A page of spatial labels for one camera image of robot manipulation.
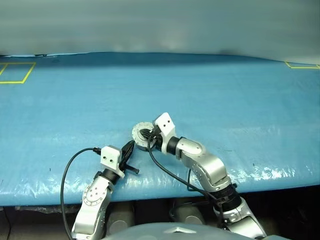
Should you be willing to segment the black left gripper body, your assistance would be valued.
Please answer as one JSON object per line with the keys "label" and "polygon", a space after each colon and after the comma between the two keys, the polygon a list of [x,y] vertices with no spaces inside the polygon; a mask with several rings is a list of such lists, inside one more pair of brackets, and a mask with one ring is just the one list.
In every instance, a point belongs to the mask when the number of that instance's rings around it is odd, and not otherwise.
{"label": "black left gripper body", "polygon": [[119,169],[123,172],[124,169],[125,169],[125,165],[126,165],[126,159],[127,159],[126,154],[127,154],[127,151],[124,148],[121,151],[122,152],[121,152],[121,161],[119,163]]}

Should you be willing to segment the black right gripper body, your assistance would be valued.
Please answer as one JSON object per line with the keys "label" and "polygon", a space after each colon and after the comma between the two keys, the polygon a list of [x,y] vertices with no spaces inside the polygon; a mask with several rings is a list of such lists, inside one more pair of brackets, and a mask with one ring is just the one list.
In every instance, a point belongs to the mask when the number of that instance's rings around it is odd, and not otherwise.
{"label": "black right gripper body", "polygon": [[151,150],[162,150],[163,138],[161,136],[161,129],[158,126],[155,126],[152,130],[149,131],[148,143]]}

